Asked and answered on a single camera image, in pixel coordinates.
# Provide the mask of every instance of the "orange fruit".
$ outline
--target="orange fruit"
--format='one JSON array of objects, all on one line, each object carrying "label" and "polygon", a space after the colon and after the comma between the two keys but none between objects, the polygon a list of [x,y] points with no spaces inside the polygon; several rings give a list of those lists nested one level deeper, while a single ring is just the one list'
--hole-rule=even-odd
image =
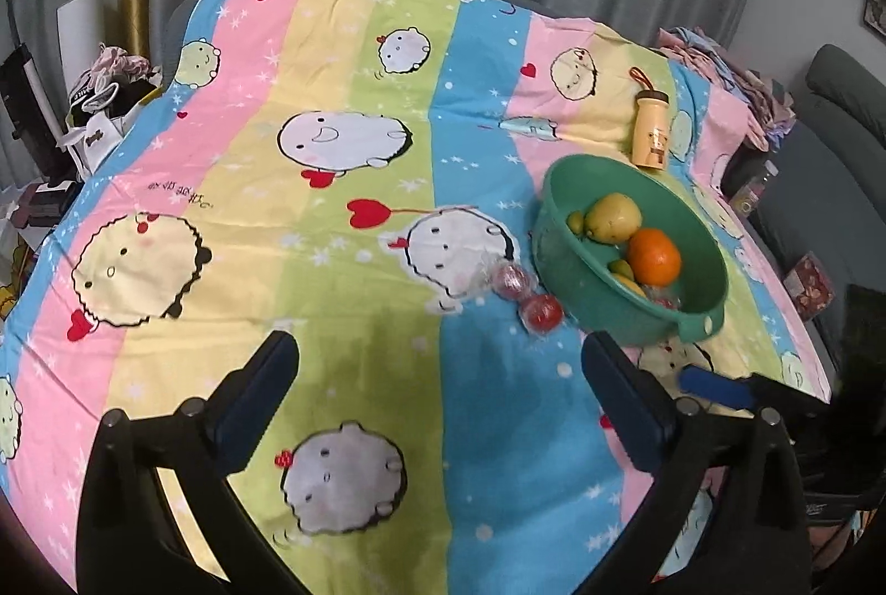
[{"label": "orange fruit", "polygon": [[667,287],[679,276],[683,264],[677,246],[656,228],[638,229],[627,241],[625,260],[638,283]]}]

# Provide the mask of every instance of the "cartoon blanket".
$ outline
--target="cartoon blanket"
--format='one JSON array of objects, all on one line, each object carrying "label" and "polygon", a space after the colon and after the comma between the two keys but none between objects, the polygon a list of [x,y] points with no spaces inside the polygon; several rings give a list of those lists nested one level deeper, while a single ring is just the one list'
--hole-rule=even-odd
[{"label": "cartoon blanket", "polygon": [[578,328],[530,336],[474,276],[487,254],[532,266],[553,161],[625,158],[632,66],[671,96],[657,177],[708,223],[730,281],[719,334],[632,355],[672,393],[672,365],[696,362],[827,396],[719,193],[748,121],[732,96],[604,25],[500,0],[201,0],[176,82],[7,321],[0,483],[52,565],[75,582],[101,414],[207,396],[278,329],[300,372],[232,485],[312,592],[571,592],[648,480],[601,421]]}]

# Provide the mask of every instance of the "gray sofa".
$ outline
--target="gray sofa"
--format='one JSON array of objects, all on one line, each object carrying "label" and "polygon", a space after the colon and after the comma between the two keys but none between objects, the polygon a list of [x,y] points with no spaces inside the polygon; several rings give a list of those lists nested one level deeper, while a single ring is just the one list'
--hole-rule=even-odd
[{"label": "gray sofa", "polygon": [[812,251],[832,280],[836,298],[812,324],[834,381],[843,363],[847,285],[886,291],[886,86],[834,45],[818,51],[806,84],[781,151],[741,149],[723,189],[734,192],[767,157],[778,166],[750,224],[781,275]]}]

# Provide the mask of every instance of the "bottle on sofa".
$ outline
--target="bottle on sofa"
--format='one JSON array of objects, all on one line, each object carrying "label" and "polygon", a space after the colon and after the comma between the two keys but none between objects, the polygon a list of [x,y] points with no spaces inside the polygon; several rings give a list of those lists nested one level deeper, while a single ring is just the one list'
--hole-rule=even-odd
[{"label": "bottle on sofa", "polygon": [[763,171],[753,176],[738,192],[732,196],[729,201],[730,207],[739,217],[749,216],[759,205],[760,198],[763,197],[763,190],[766,185],[772,182],[772,179],[778,175],[778,167],[771,160],[765,161]]}]

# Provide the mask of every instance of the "red ball in plastic wrap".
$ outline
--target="red ball in plastic wrap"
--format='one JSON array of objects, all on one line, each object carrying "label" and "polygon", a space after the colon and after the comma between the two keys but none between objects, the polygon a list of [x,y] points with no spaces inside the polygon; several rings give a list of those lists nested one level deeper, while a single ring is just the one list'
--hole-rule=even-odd
[{"label": "red ball in plastic wrap", "polygon": [[491,285],[499,297],[520,302],[533,294],[535,278],[517,263],[502,263],[493,270]]},{"label": "red ball in plastic wrap", "polygon": [[544,335],[563,322],[563,306],[554,295],[542,294],[528,297],[520,303],[520,319],[526,330]]}]

